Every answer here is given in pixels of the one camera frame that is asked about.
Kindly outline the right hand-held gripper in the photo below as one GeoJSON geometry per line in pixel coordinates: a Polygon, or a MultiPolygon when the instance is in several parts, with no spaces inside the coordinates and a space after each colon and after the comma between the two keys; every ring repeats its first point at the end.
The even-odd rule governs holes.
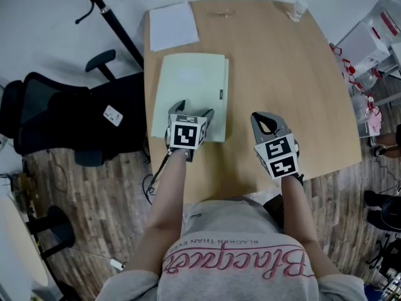
{"type": "Polygon", "coordinates": [[[283,177],[293,176],[303,184],[303,174],[299,174],[299,147],[293,134],[290,132],[282,117],[269,112],[253,112],[251,114],[256,145],[254,151],[261,165],[270,178],[279,181],[283,177]],[[264,129],[262,124],[273,134],[285,134],[274,136],[271,140],[264,141],[264,129]]]}

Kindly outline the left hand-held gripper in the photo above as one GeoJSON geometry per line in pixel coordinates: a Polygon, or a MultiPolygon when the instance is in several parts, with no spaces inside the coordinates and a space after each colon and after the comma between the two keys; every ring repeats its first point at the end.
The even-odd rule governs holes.
{"type": "Polygon", "coordinates": [[[169,127],[167,128],[168,153],[183,150],[186,161],[192,162],[194,152],[206,139],[206,131],[210,125],[214,110],[206,110],[201,116],[185,115],[185,100],[178,101],[169,109],[169,127]]]}

